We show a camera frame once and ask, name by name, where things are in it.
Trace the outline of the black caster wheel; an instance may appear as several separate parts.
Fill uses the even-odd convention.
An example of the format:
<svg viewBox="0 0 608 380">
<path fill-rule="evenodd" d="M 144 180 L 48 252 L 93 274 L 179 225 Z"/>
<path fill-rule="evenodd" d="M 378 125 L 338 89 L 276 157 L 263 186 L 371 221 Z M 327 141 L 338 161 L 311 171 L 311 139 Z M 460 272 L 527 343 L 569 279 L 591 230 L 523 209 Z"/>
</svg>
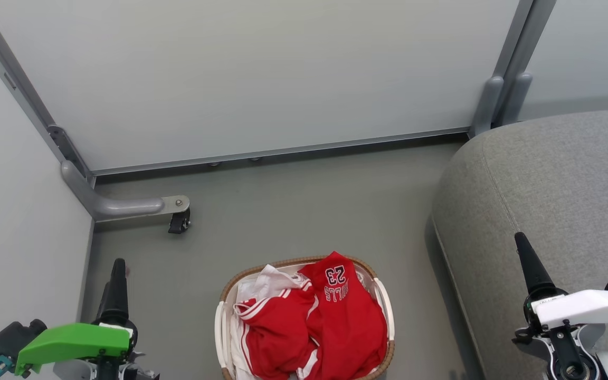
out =
<svg viewBox="0 0 608 380">
<path fill-rule="evenodd" d="M 186 232 L 191 224 L 190 218 L 191 210 L 189 209 L 172 214 L 167 233 L 181 235 Z"/>
</svg>

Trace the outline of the grey partition bottom rail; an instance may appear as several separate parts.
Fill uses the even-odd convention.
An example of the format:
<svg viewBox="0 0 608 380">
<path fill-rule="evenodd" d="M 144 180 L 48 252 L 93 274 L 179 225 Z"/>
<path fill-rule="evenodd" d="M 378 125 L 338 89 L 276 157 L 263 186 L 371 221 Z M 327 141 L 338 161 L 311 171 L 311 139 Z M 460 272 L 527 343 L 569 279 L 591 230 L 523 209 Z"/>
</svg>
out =
<svg viewBox="0 0 608 380">
<path fill-rule="evenodd" d="M 232 155 L 216 156 L 216 157 L 210 157 L 210 158 L 186 159 L 186 160 L 176 160 L 176 161 L 169 161 L 169 162 L 159 162 L 159 163 L 154 163 L 154 164 L 109 168 L 109 169 L 103 169 L 103 170 L 94 170 L 94 171 L 92 171 L 92 173 L 94 176 L 125 175 L 125 174 L 129 174 L 129 173 L 149 172 L 152 170 L 166 170 L 166 169 L 172 169 L 172 168 L 191 167 L 191 166 L 196 166 L 196 165 L 211 164 L 211 163 L 215 163 L 215 162 L 222 163 L 222 162 L 230 162 L 230 161 L 250 159 L 250 158 L 264 158 L 264 157 L 270 157 L 270 156 L 307 153 L 307 152 L 311 152 L 311 151 L 323 151 L 323 150 L 329 150 L 329 149 L 340 149 L 340 148 L 357 147 L 357 146 L 363 146 L 363 145 L 386 144 L 386 143 L 393 143 L 393 142 L 401 141 L 401 140 L 425 139 L 425 138 L 430 138 L 430 137 L 454 135 L 454 134 L 459 134 L 459 133 L 466 134 L 470 130 L 471 130 L 471 127 L 446 128 L 446 129 L 441 129 L 441 130 L 423 131 L 423 132 L 408 133 L 408 134 L 403 134 L 403 135 L 377 137 L 377 138 L 371 138 L 371 139 L 350 140 L 350 141 L 345 141 L 345 142 L 334 142 L 333 144 L 307 145 L 307 146 L 303 146 L 303 147 L 273 149 L 273 150 L 265 150 L 265 151 L 259 151 L 259 152 L 253 152 L 253 153 L 232 154 Z"/>
</svg>

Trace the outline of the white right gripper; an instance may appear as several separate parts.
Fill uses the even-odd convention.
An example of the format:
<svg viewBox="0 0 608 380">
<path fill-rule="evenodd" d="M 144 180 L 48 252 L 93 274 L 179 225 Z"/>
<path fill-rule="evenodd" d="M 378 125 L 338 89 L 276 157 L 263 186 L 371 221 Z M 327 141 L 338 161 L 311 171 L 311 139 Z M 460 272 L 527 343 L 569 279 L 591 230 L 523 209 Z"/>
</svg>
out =
<svg viewBox="0 0 608 380">
<path fill-rule="evenodd" d="M 514 239 L 527 299 L 535 301 L 535 315 L 540 326 L 550 330 L 566 324 L 608 324 L 607 290 L 582 290 L 567 295 L 567 291 L 555 286 L 527 236 L 517 232 Z"/>
</svg>

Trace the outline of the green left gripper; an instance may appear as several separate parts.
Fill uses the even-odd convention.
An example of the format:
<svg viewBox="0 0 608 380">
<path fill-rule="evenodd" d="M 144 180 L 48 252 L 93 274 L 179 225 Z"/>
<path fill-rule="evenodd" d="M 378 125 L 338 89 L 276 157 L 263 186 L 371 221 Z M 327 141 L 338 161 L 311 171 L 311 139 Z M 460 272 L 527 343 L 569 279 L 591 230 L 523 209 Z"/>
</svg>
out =
<svg viewBox="0 0 608 380">
<path fill-rule="evenodd" d="M 41 366 L 82 360 L 95 365 L 97 377 L 118 377 L 138 339 L 138 330 L 129 318 L 127 267 L 123 258 L 113 263 L 109 283 L 95 316 L 101 320 L 107 301 L 107 323 L 70 323 L 47 328 L 20 351 L 15 375 L 27 377 L 39 373 Z"/>
</svg>

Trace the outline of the grey partition foot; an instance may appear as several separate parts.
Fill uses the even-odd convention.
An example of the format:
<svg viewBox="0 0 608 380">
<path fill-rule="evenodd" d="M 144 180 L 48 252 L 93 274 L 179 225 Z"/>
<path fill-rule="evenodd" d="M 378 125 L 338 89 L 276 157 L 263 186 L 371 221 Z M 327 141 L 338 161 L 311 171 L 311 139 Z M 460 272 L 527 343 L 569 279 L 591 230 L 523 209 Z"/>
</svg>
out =
<svg viewBox="0 0 608 380">
<path fill-rule="evenodd" d="M 519 120 L 519 113 L 524 105 L 533 78 L 533 75 L 529 72 L 522 72 L 516 76 L 500 107 L 496 120 L 497 127 L 514 124 Z"/>
<path fill-rule="evenodd" d="M 471 122 L 471 127 L 468 131 L 468 137 L 470 139 L 490 130 L 494 112 L 503 88 L 504 78 L 499 75 L 491 77 L 483 85 L 483 90 Z"/>
</svg>

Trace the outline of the grey metal partition leg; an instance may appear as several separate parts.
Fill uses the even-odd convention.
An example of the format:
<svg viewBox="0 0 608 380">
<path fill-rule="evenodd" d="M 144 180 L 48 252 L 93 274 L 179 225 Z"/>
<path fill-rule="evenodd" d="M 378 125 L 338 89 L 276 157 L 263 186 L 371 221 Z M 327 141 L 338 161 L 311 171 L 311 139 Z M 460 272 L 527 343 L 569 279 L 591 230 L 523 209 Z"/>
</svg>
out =
<svg viewBox="0 0 608 380">
<path fill-rule="evenodd" d="M 183 213 L 190 207 L 190 199 L 184 195 L 139 199 L 104 197 L 95 192 L 86 178 L 69 160 L 60 163 L 60 173 L 66 185 L 95 222 Z"/>
</svg>

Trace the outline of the grey fabric sofa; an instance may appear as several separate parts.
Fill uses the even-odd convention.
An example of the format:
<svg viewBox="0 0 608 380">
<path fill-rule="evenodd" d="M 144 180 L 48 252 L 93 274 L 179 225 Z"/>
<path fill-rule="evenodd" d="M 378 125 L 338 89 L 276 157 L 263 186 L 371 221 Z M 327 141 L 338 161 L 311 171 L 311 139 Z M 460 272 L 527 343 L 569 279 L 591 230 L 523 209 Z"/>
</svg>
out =
<svg viewBox="0 0 608 380">
<path fill-rule="evenodd" d="M 512 344 L 527 289 L 523 232 L 557 287 L 608 283 L 608 111 L 513 123 L 449 161 L 432 220 L 486 380 L 541 380 L 546 365 Z"/>
</svg>

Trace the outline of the grey partition post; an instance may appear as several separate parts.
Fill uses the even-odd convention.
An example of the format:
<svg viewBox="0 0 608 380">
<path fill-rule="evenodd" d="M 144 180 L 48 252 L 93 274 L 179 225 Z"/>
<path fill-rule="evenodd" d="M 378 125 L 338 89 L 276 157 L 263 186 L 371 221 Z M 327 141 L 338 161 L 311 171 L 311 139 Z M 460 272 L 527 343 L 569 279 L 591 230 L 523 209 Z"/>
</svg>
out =
<svg viewBox="0 0 608 380">
<path fill-rule="evenodd" d="M 557 0 L 533 0 L 531 3 L 508 68 L 512 77 L 525 72 L 556 3 Z"/>
<path fill-rule="evenodd" d="M 58 161 L 68 160 L 94 187 L 95 179 L 69 135 L 54 120 L 0 32 L 0 79 Z"/>
<path fill-rule="evenodd" d="M 513 20 L 511 21 L 507 36 L 500 50 L 500 55 L 497 60 L 497 65 L 493 70 L 493 77 L 504 77 L 505 72 L 510 64 L 510 60 L 516 50 L 517 41 L 521 36 L 522 29 L 526 19 L 530 13 L 531 5 L 534 0 L 519 0 L 515 10 Z"/>
</svg>

